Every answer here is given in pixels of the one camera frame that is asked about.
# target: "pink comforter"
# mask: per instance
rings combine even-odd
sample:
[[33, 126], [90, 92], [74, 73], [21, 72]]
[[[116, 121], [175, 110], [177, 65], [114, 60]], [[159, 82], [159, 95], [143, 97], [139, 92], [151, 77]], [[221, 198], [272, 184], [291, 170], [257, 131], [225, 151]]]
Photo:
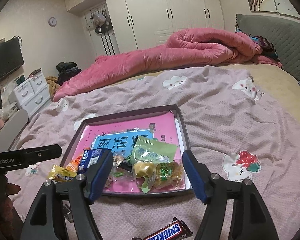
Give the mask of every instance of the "pink comforter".
[[278, 65], [270, 59], [267, 61], [267, 57], [259, 60], [261, 52], [262, 48], [244, 33], [213, 28], [181, 30], [172, 34], [164, 45], [115, 56], [99, 56], [88, 69], [64, 82], [53, 101], [90, 92], [138, 73], [184, 65], [240, 64], [250, 60]]

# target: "blue gripper pad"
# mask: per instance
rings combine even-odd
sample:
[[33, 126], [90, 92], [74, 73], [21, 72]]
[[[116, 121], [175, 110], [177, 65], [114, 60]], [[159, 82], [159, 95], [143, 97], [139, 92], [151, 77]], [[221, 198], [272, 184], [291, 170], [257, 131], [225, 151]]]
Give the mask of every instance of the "blue gripper pad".
[[197, 168], [200, 168], [200, 163], [198, 163], [191, 151], [186, 150], [182, 155], [182, 164], [194, 190], [195, 196], [203, 203], [206, 203], [208, 197], [205, 193], [205, 182], [197, 170]]
[[110, 150], [105, 150], [97, 163], [92, 164], [85, 173], [87, 180], [84, 188], [84, 197], [90, 205], [101, 196], [112, 166], [113, 154]]

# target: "metal screw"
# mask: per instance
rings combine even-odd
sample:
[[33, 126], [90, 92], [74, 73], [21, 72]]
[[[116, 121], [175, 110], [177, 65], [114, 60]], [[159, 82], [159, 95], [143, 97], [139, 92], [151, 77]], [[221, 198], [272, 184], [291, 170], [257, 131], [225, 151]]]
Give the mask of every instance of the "metal screw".
[[212, 179], [219, 179], [220, 176], [219, 176], [219, 174], [217, 174], [217, 173], [212, 173], [212, 174], [211, 174], [211, 178], [212, 178]]
[[83, 180], [84, 179], [84, 175], [83, 174], [79, 174], [75, 177], [77, 180]]
[[45, 185], [45, 186], [49, 186], [51, 184], [51, 180], [50, 179], [47, 179], [44, 183], [43, 183], [43, 185]]
[[251, 185], [252, 184], [252, 180], [251, 179], [244, 179], [243, 181], [246, 185]]

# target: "green snack package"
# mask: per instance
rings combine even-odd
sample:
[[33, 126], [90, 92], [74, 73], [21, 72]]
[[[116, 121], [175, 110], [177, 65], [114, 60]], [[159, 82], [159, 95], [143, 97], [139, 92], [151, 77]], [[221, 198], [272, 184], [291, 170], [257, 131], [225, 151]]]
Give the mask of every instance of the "green snack package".
[[138, 136], [132, 149], [131, 164], [134, 178], [144, 178], [141, 190], [147, 193], [152, 188], [156, 178], [158, 164], [173, 162], [178, 146], [157, 140]]
[[170, 143], [163, 143], [157, 140], [138, 136], [132, 149], [131, 164], [138, 161], [151, 163], [170, 163], [176, 155], [178, 146]]

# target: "human hand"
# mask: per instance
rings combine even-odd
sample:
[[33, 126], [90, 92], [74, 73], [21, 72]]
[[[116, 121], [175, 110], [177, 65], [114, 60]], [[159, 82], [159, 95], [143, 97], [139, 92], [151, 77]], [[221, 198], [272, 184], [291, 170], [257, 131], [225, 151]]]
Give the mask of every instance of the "human hand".
[[7, 183], [6, 185], [6, 198], [2, 203], [2, 208], [0, 216], [2, 217], [2, 220], [0, 220], [0, 231], [2, 234], [9, 238], [11, 236], [11, 233], [13, 231], [12, 226], [12, 220], [13, 220], [13, 203], [11, 199], [8, 197], [8, 195], [15, 195], [21, 190], [20, 186], [15, 184]]

